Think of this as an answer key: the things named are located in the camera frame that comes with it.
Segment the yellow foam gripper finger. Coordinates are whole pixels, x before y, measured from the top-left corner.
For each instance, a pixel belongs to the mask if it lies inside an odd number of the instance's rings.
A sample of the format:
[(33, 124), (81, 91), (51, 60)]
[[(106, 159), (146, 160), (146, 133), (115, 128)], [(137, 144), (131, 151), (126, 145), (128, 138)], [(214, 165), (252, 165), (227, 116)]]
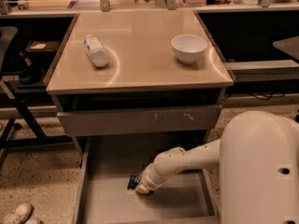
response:
[(142, 183), (139, 183), (135, 187), (135, 191), (138, 192), (139, 194), (149, 194), (150, 190)]

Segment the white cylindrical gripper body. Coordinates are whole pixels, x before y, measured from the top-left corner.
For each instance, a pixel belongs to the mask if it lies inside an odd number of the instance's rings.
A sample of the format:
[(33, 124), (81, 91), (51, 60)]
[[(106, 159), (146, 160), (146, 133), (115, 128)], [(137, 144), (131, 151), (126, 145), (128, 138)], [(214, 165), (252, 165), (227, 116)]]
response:
[(145, 170), (140, 175), (140, 183), (144, 184), (150, 191), (155, 191), (159, 189), (164, 182), (167, 180), (167, 177), (160, 175), (153, 163), (149, 164)]

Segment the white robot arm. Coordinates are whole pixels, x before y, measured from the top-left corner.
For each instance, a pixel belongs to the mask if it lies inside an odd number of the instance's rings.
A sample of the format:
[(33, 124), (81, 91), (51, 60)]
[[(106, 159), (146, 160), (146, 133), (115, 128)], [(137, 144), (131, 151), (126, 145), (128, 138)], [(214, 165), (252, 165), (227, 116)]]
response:
[(145, 194), (183, 171), (218, 166), (221, 224), (299, 224), (299, 124), (247, 111), (226, 125), (220, 139), (160, 153), (135, 188)]

